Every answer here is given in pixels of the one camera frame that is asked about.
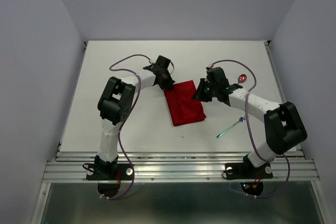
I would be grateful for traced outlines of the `red cloth napkin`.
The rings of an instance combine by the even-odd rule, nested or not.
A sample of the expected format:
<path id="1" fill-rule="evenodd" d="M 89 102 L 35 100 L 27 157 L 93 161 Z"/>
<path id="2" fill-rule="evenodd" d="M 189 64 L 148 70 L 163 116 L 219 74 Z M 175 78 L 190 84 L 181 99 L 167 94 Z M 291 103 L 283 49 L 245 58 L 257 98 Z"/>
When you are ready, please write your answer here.
<path id="1" fill-rule="evenodd" d="M 164 90 L 174 126 L 205 120 L 206 115 L 201 102 L 192 99 L 195 92 L 196 87 L 193 80 L 174 84 L 172 90 Z"/>

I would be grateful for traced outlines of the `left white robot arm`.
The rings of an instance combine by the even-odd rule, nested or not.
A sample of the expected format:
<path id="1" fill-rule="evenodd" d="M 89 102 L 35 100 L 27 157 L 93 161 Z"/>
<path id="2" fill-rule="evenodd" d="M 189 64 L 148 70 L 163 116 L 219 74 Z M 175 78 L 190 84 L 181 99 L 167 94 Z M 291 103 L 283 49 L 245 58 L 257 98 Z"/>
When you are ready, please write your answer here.
<path id="1" fill-rule="evenodd" d="M 134 57 L 144 57 L 150 64 L 139 72 L 116 68 L 118 64 Z M 173 89 L 174 80 L 169 72 L 169 66 L 174 65 L 170 59 L 163 56 L 158 56 L 157 60 L 153 61 L 146 55 L 135 54 L 114 63 L 109 68 L 112 72 L 125 71 L 129 75 L 121 79 L 109 78 L 98 102 L 102 130 L 93 170 L 104 178 L 110 179 L 116 175 L 120 132 L 139 99 L 140 91 L 155 85 L 161 90 Z"/>

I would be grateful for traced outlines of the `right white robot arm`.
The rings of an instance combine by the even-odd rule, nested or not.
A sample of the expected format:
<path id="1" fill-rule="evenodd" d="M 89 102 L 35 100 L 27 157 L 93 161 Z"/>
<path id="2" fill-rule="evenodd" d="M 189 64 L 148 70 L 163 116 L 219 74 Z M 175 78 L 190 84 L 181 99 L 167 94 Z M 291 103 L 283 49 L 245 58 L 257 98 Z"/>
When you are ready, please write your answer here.
<path id="1" fill-rule="evenodd" d="M 296 106 L 291 102 L 283 104 L 271 102 L 244 89 L 240 84 L 229 84 L 221 67 L 207 68 L 206 78 L 201 78 L 199 86 L 192 96 L 193 100 L 219 102 L 240 109 L 246 115 L 252 115 L 264 124 L 265 142 L 246 155 L 238 168 L 244 175 L 253 177 L 260 167 L 270 163 L 278 155 L 305 141 L 308 137 Z"/>

